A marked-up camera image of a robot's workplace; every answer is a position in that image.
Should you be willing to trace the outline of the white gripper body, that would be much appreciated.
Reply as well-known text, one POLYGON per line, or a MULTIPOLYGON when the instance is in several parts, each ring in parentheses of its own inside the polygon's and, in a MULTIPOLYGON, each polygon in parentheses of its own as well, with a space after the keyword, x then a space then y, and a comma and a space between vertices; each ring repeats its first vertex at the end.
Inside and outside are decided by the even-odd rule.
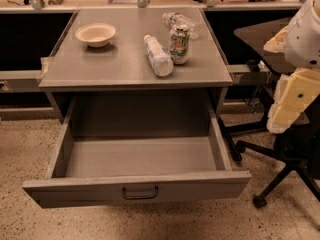
POLYGON ((317 84, 320 83, 320 70, 319 69, 298 67, 295 70, 294 75, 295 76, 302 76, 302 77, 305 77, 309 80, 313 80, 317 84))

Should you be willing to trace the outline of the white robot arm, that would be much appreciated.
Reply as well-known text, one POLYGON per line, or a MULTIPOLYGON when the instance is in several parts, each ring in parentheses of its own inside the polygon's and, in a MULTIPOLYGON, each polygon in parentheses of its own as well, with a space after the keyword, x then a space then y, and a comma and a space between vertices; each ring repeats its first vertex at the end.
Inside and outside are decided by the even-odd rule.
POLYGON ((276 85, 267 120, 267 129, 275 134, 285 132, 320 94, 320 0, 307 0, 264 49, 280 39, 285 60, 295 70, 282 74, 276 85))

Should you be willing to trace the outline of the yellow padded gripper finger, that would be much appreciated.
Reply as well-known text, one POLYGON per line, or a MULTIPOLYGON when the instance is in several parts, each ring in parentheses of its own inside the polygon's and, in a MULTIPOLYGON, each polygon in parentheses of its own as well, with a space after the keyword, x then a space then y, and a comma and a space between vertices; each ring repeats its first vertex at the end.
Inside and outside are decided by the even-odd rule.
POLYGON ((275 134, 285 132, 319 95, 320 83, 294 73, 282 74, 268 112, 267 129, 275 134))

